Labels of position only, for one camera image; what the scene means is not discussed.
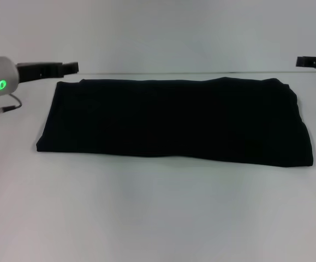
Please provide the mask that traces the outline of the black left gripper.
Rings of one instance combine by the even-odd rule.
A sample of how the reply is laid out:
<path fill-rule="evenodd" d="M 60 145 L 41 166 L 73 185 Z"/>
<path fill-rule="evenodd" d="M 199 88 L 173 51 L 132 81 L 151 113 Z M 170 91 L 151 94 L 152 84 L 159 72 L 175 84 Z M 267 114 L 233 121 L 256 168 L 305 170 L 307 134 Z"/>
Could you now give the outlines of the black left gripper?
<path fill-rule="evenodd" d="M 30 82 L 77 74 L 79 64 L 78 62 L 63 64 L 58 62 L 18 63 L 16 69 L 19 74 L 19 82 Z"/>

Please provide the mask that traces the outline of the black shirt with FREE print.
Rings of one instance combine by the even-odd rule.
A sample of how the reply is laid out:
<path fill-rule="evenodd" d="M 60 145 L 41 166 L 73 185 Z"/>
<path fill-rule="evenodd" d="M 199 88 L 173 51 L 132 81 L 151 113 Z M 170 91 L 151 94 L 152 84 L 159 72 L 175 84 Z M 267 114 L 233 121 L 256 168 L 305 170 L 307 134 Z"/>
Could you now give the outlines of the black shirt with FREE print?
<path fill-rule="evenodd" d="M 56 85 L 39 152 L 313 165 L 297 96 L 277 79 Z"/>

